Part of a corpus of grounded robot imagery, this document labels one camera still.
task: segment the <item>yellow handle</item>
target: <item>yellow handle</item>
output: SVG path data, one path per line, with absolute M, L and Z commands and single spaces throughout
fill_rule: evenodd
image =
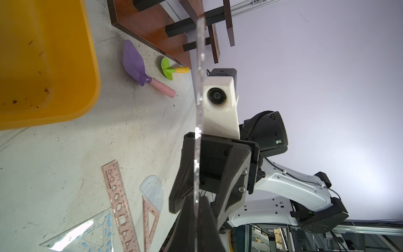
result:
M 189 67 L 175 67 L 175 73 L 188 73 L 190 72 Z

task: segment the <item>screw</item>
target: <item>screw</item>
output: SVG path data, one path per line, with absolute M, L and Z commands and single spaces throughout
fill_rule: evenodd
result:
M 245 192 L 245 187 L 239 186 L 238 191 L 243 194 Z

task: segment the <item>yellow plastic bin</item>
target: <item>yellow plastic bin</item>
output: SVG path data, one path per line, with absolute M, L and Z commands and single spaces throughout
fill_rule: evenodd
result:
M 88 112 L 100 75 L 84 0 L 0 1 L 0 130 Z

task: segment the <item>pink shovel handle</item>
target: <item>pink shovel handle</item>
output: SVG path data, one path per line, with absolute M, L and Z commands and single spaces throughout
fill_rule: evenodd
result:
M 160 91 L 161 93 L 174 98 L 176 95 L 175 90 L 173 90 L 172 88 L 168 87 L 167 85 L 163 84 L 162 82 L 157 81 L 154 78 L 151 78 L 151 82 L 149 82 L 149 84 L 151 86 L 153 86 L 154 88 L 156 88 L 158 91 Z

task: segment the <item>cable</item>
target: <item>cable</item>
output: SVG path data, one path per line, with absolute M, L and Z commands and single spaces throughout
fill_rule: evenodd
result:
M 355 228 L 355 224 L 354 224 L 354 222 L 352 222 L 352 221 L 350 221 L 352 224 L 353 224 L 353 226 L 354 226 L 354 233 L 357 233 L 357 229 Z
M 247 225 L 249 225 L 249 226 L 251 226 L 251 227 L 253 227 L 253 228 L 259 230 L 259 231 L 262 232 L 262 233 L 265 233 L 267 236 L 273 236 L 273 235 L 269 235 L 268 233 L 266 233 L 266 232 L 263 231 L 262 229 L 256 228 L 255 226 L 252 226 L 251 224 L 247 224 Z
M 258 228 L 260 228 L 261 230 L 263 230 L 258 224 L 253 223 L 253 225 L 256 225 Z
M 378 223 L 371 223 L 371 224 L 357 224 L 359 226 L 376 226 L 376 225 L 380 225 L 380 224 L 387 224 L 387 223 L 399 223 L 399 222 L 403 222 L 403 221 L 386 221 L 386 222 L 378 222 Z
M 277 168 L 278 170 L 280 170 L 280 171 L 284 174 L 284 169 L 281 169 L 281 168 L 278 168 L 277 166 L 275 166 L 272 162 L 270 162 L 270 160 L 269 160 L 268 158 L 265 158 L 265 159 L 266 159 L 273 167 Z M 299 180 L 299 181 L 301 181 L 301 182 L 310 183 L 310 184 L 317 185 L 317 186 L 319 186 L 319 187 L 326 188 L 327 190 L 330 190 L 330 191 L 334 192 L 334 193 L 339 197 L 339 199 L 341 200 L 340 195 L 339 195 L 335 190 L 333 190 L 333 189 L 324 187 L 324 186 L 322 186 L 322 185 L 320 185 L 320 184 L 317 184 L 317 183 L 314 183 L 314 182 L 309 182 L 309 181 L 301 180 L 301 179 L 299 179 L 299 178 L 294 177 L 293 175 L 291 175 L 291 174 L 289 174 L 289 173 L 286 173 L 286 174 L 288 174 L 290 177 L 292 177 L 292 178 L 294 178 L 294 179 L 296 179 L 296 180 Z
M 402 219 L 382 219 L 382 220 L 372 220 L 372 221 L 397 221 L 397 222 L 403 222 Z
M 339 240 L 339 238 L 333 233 L 332 230 L 330 231 L 330 233 L 332 234 L 333 238 L 336 240 L 337 245 L 339 246 L 339 243 L 340 243 L 340 245 L 343 247 L 343 249 L 347 252 L 346 247 L 345 247 L 345 246 L 343 245 L 343 243 Z

